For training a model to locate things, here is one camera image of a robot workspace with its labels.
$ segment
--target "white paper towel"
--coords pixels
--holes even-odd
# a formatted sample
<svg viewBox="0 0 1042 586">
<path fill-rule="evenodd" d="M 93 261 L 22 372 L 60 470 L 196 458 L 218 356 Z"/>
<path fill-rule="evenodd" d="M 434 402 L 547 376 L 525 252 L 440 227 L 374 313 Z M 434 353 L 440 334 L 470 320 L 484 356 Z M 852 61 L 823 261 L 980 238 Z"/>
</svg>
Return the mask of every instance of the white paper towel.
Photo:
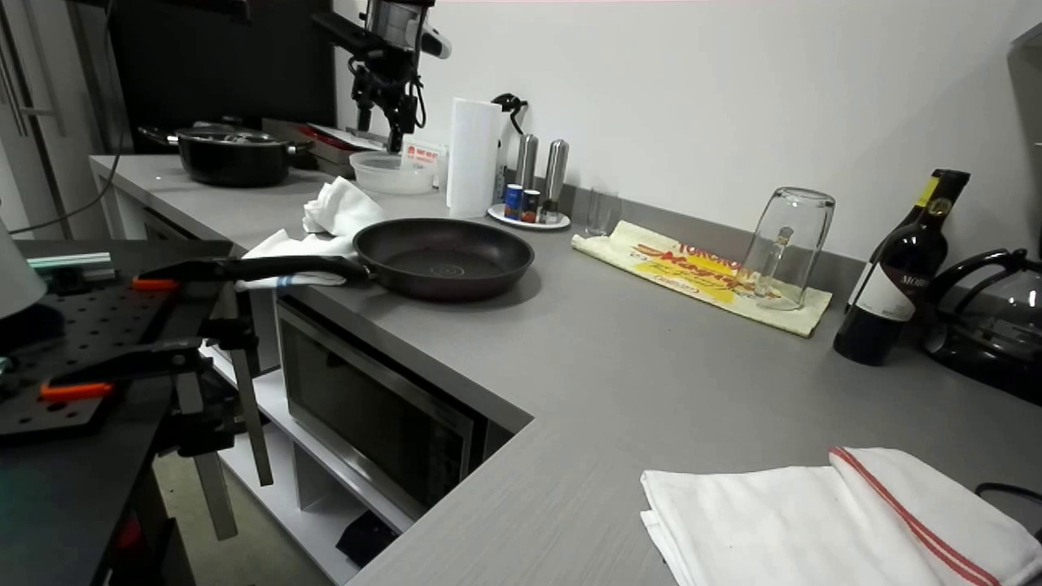
<svg viewBox="0 0 1042 586">
<path fill-rule="evenodd" d="M 447 204 L 455 218 L 479 218 L 496 196 L 499 109 L 484 101 L 454 101 Z"/>
</svg>

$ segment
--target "kitchen counter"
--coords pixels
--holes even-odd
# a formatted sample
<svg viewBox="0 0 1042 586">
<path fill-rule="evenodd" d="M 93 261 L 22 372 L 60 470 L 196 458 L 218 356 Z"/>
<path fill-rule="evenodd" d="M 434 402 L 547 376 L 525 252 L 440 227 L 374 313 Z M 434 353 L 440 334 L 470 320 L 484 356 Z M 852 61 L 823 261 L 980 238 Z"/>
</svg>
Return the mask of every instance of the kitchen counter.
<svg viewBox="0 0 1042 586">
<path fill-rule="evenodd" d="M 322 177 L 203 190 L 175 156 L 123 156 L 117 185 L 200 238 L 239 247 L 301 222 Z M 378 200 L 444 216 L 435 196 Z M 658 289 L 571 235 L 518 233 L 537 261 L 505 296 L 434 308 L 385 289 L 295 296 L 518 438 L 422 516 L 359 586 L 674 584 L 637 512 L 646 470 L 823 466 L 831 446 L 895 446 L 965 487 L 1042 489 L 1042 412 L 900 350 L 862 369 Z"/>
</svg>

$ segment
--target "frying pan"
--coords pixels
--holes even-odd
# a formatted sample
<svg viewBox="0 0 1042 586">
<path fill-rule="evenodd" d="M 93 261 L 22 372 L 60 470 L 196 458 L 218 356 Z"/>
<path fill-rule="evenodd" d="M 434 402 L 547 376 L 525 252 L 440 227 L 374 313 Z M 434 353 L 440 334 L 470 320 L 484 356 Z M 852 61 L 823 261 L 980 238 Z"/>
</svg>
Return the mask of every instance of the frying pan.
<svg viewBox="0 0 1042 586">
<path fill-rule="evenodd" d="M 337 275 L 345 283 L 382 283 L 385 289 L 467 303 L 510 289 L 534 261 L 534 252 L 488 225 L 454 218 L 378 222 L 354 235 L 359 257 L 206 257 L 139 279 L 261 279 L 283 275 Z"/>
</svg>

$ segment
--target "white wall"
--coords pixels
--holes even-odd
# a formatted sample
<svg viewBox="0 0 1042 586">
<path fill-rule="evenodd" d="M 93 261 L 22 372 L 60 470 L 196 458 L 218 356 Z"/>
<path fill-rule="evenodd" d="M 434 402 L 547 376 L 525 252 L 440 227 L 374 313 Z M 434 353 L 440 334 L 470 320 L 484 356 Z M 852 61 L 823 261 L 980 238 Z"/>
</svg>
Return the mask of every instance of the white wall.
<svg viewBox="0 0 1042 586">
<path fill-rule="evenodd" d="M 815 185 L 837 196 L 826 247 L 866 257 L 962 167 L 951 257 L 1035 245 L 1005 69 L 1035 0 L 440 0 L 434 24 L 454 59 L 421 67 L 426 139 L 454 98 L 518 86 L 578 185 L 736 227 L 775 185 Z"/>
</svg>

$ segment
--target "dish towel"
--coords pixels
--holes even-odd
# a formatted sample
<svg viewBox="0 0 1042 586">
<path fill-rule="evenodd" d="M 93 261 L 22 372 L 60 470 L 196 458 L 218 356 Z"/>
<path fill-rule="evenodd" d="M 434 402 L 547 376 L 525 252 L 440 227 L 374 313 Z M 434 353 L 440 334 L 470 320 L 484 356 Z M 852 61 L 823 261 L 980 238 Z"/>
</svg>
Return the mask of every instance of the dish towel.
<svg viewBox="0 0 1042 586">
<path fill-rule="evenodd" d="M 302 204 L 302 238 L 291 233 L 273 233 L 243 257 L 348 257 L 352 242 L 361 227 L 385 218 L 385 209 L 372 203 L 354 183 L 332 180 L 319 190 L 313 203 Z M 336 275 L 286 275 L 266 279 L 243 279 L 240 289 L 270 289 L 270 288 L 337 288 Z"/>
<path fill-rule="evenodd" d="M 1039 540 L 900 451 L 832 451 L 831 466 L 640 476 L 640 520 L 680 586 L 1025 584 Z"/>
</svg>

